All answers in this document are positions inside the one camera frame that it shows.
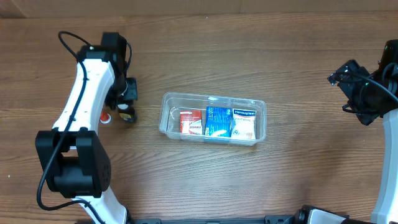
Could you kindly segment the dark syrup bottle white cap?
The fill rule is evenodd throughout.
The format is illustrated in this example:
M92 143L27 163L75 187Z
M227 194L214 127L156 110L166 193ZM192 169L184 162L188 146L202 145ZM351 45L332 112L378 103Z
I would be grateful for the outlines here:
M137 119L136 111L131 105L119 104L118 113L120 117L126 122L135 122Z

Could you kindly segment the blue lozenge box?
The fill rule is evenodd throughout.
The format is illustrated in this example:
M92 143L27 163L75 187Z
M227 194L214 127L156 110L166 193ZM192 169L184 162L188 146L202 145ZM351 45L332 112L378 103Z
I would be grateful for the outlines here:
M205 136L231 136L232 109L214 106L206 107Z

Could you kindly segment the clear plastic container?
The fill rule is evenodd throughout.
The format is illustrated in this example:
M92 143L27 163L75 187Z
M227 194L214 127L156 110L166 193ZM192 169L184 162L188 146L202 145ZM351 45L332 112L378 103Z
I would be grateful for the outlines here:
M233 139L231 136L211 137L205 136L206 107L214 106L232 109L231 130L233 122L233 109L256 111L256 138L255 139ZM201 110L203 134L184 134L180 132L180 112L183 110ZM225 96L198 95L193 93L168 92L162 100L160 112L160 132L166 134L170 139L214 142L221 144L237 144L253 146L266 138L267 108L261 100L250 100L243 98L231 98Z

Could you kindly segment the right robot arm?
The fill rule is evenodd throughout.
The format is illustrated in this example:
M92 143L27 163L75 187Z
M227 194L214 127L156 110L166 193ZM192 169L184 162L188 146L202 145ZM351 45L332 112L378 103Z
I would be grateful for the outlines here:
M397 40L385 43L379 67L369 73L349 60L328 77L348 101L342 110L355 114L361 124L382 118L384 161L381 185L371 223L397 223Z

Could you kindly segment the red medicine box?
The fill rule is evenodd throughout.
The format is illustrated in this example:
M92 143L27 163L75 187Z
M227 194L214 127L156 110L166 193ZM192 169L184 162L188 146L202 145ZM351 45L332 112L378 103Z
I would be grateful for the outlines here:
M201 110L183 110L180 112L180 132L184 134L203 134Z

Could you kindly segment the white Hansaplast box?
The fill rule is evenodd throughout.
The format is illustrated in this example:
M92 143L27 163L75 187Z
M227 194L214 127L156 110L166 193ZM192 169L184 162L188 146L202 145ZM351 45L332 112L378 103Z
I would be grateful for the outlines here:
M233 139L256 138L256 111L233 109L231 137Z

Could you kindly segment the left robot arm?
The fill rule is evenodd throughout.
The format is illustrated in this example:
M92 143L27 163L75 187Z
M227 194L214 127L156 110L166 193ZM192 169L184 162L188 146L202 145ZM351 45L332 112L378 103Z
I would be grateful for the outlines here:
M111 162L98 137L99 124L111 121L105 106L127 122L137 119L137 82L127 75L132 47L119 33L105 32L99 45L85 41L71 54L76 78L68 101L52 129L35 138L43 169L37 204L46 211L79 204L93 223L132 223L111 190Z

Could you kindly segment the orange tablet tube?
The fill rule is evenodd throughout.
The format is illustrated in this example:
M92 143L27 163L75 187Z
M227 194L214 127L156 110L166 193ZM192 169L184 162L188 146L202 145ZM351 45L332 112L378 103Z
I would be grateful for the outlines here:
M108 114L107 112L105 112L105 110L101 111L99 120L101 121L101 123L103 124L108 124L111 121L111 115Z

